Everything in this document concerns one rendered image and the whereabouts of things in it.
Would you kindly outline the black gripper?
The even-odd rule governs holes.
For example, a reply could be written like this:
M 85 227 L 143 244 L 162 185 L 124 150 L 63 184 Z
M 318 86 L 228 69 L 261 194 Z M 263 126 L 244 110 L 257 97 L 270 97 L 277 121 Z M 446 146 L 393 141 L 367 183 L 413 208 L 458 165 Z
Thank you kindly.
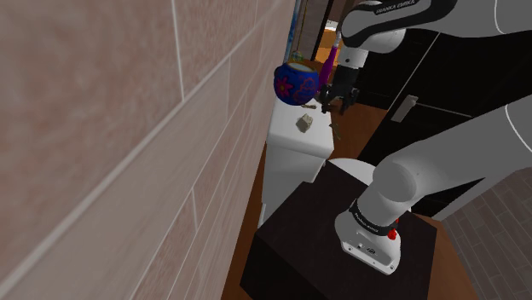
M 342 97 L 342 105 L 339 109 L 340 115 L 344 115 L 345 111 L 356 103 L 359 89 L 354 88 L 359 72 L 358 68 L 337 66 L 332 85 L 324 84 L 319 92 L 322 113 L 328 113 L 332 110 L 331 102 L 333 97 Z

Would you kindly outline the purple bottle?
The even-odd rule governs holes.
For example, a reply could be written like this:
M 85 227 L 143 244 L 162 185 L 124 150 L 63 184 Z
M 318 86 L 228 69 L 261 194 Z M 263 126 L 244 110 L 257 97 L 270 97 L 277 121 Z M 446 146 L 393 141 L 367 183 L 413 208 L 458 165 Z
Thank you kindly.
M 321 91 L 323 89 L 323 87 L 328 82 L 329 76 L 330 76 L 331 71 L 333 69 L 333 63 L 335 61 L 335 57 L 336 57 L 336 54 L 338 52 L 338 47 L 340 45 L 341 39 L 342 39 L 341 32 L 340 31 L 336 31 L 335 40 L 334 40 L 333 45 L 332 45 L 332 47 L 330 49 L 330 52 L 329 52 L 329 55 L 328 55 L 327 59 L 323 63 L 321 72 L 319 74 L 319 86 L 318 86 L 319 91 Z

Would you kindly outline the beige crumpled lump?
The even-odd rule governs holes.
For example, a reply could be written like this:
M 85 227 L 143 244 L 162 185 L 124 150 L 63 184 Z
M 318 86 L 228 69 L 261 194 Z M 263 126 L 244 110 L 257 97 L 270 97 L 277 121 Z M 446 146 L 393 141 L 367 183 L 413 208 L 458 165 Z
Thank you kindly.
M 302 117 L 298 118 L 296 122 L 296 126 L 298 130 L 302 133 L 307 132 L 312 124 L 313 124 L 313 118 L 307 113 L 305 113 Z

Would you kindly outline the blue pot with pink flowers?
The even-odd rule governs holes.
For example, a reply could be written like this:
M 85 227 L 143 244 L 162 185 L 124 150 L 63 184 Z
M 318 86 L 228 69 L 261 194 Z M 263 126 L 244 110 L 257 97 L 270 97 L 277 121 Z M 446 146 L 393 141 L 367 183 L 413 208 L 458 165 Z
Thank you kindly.
M 318 72 L 300 62 L 289 61 L 274 70 L 275 94 L 291 106 L 302 106 L 312 100 L 318 83 Z

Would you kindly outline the white toilet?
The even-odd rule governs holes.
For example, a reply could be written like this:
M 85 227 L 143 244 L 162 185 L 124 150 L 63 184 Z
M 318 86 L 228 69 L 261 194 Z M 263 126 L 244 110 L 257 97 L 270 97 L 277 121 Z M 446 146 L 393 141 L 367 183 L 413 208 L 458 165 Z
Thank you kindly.
M 302 133 L 296 122 L 305 113 L 313 118 Z M 334 150 L 331 115 L 320 108 L 290 106 L 277 99 L 270 119 L 263 173 L 262 225 L 302 183 L 312 183 Z

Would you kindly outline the dark robot stand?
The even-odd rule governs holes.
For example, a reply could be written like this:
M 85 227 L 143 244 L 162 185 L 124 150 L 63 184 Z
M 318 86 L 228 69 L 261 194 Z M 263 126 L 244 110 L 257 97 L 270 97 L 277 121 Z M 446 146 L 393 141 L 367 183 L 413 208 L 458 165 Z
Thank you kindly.
M 400 216 L 401 260 L 390 275 L 341 247 L 335 218 L 371 179 L 367 164 L 332 159 L 295 189 L 254 235 L 240 280 L 252 300 L 428 300 L 437 237 L 428 222 Z

